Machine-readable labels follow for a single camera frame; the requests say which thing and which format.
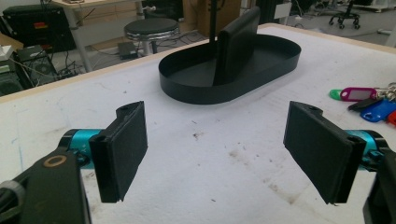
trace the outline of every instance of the green key tag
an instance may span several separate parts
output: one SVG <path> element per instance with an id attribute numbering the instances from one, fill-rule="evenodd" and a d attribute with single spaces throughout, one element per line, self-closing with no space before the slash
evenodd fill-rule
<path id="1" fill-rule="evenodd" d="M 332 97 L 332 99 L 334 100 L 338 100 L 338 101 L 342 101 L 341 99 L 341 91 L 342 90 L 331 90 L 329 92 L 330 97 Z"/>

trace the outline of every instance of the stool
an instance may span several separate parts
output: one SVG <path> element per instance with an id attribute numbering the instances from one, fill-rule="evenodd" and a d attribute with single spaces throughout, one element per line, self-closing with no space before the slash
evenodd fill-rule
<path id="1" fill-rule="evenodd" d="M 128 39 L 142 41 L 145 55 L 149 55 L 149 41 L 152 52 L 157 53 L 156 40 L 163 39 L 179 33 L 178 22 L 166 18 L 149 18 L 133 21 L 124 28 Z"/>

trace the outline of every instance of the office chair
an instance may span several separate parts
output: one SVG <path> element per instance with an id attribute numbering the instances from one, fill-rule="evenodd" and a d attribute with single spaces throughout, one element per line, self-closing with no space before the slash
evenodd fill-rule
<path id="1" fill-rule="evenodd" d="M 146 18 L 132 21 L 124 27 L 128 39 L 142 41 L 143 54 L 149 55 L 149 42 L 152 53 L 157 53 L 156 40 L 179 34 L 178 22 L 167 18 Z"/>
<path id="2" fill-rule="evenodd" d="M 355 0 L 349 1 L 349 5 L 347 6 L 346 12 L 341 12 L 341 13 L 337 13 L 337 14 L 333 15 L 329 21 L 329 24 L 333 25 L 334 22 L 332 20 L 334 20 L 334 18 L 338 18 L 338 27 L 340 29 L 344 29 L 345 28 L 344 20 L 352 19 L 352 20 L 354 20 L 353 25 L 354 25 L 355 29 L 358 30 L 359 28 L 361 28 L 361 26 L 359 25 L 359 18 L 361 16 L 356 13 L 350 12 L 353 8 L 354 1 Z"/>

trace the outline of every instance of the black object in tray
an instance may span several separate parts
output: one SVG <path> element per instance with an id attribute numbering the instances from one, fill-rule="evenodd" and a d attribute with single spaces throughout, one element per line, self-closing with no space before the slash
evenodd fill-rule
<path id="1" fill-rule="evenodd" d="M 220 31 L 218 41 L 183 49 L 159 65 L 163 91 L 181 102 L 212 105 L 231 101 L 292 71 L 299 45 L 287 39 L 258 35 L 260 9 Z"/>

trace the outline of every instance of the red key tag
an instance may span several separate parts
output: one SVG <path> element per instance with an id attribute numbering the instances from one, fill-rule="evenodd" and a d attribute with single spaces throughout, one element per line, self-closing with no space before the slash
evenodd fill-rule
<path id="1" fill-rule="evenodd" d="M 389 114 L 388 122 L 396 125 L 396 110 Z"/>
<path id="2" fill-rule="evenodd" d="M 374 99 L 376 90 L 374 88 L 347 87 L 340 93 L 342 101 L 358 102 L 368 98 Z"/>

